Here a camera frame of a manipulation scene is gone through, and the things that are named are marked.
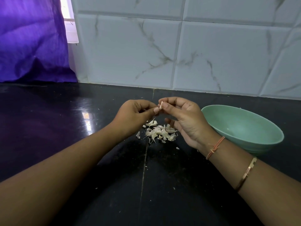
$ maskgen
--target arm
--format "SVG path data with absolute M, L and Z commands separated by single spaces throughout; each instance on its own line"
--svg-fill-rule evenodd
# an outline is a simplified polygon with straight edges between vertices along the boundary
M 198 105 L 184 98 L 162 98 L 162 108 L 177 121 L 166 121 L 178 129 L 187 144 L 207 156 L 221 136 L 207 123 Z M 236 187 L 253 156 L 224 139 L 209 160 Z M 239 195 L 267 226 L 301 225 L 301 183 L 257 160 Z
M 92 167 L 155 111 L 152 102 L 127 101 L 108 126 L 0 183 L 0 225 L 49 223 Z

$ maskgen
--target black countertop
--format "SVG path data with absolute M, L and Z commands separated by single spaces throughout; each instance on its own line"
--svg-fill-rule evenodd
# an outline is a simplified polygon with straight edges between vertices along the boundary
M 100 130 L 126 100 L 157 103 L 169 96 L 201 108 L 236 106 L 271 120 L 285 139 L 259 158 L 301 181 L 301 101 L 85 83 L 0 84 L 0 181 Z M 156 120 L 164 124 L 163 115 Z M 241 225 L 241 219 L 261 225 L 181 136 L 151 146 L 132 136 L 89 173 L 52 225 Z

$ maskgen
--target green bowl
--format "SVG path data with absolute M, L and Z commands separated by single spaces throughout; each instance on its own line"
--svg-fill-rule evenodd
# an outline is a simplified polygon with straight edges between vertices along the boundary
M 222 136 L 253 155 L 269 151 L 284 139 L 281 129 L 250 111 L 227 105 L 202 108 L 208 123 Z

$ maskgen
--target curtain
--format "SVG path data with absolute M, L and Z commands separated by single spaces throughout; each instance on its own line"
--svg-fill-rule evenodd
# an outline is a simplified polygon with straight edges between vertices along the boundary
M 77 82 L 60 0 L 0 2 L 0 82 Z

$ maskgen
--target tile wall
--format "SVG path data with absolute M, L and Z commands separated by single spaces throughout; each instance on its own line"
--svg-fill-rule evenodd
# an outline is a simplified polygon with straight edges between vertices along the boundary
M 301 99 L 301 0 L 72 0 L 80 82 Z

